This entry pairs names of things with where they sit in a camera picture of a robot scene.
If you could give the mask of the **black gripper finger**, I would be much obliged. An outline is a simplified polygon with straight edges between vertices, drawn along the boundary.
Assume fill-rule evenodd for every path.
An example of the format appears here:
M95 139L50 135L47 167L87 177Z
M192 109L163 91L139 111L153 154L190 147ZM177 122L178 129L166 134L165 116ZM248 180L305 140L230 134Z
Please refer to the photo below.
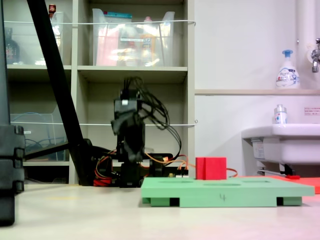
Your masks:
M128 120L126 118L118 118L111 121L111 127L115 136L124 136L128 128Z
M124 132L124 150L130 163L141 162L145 151L145 123L129 126Z

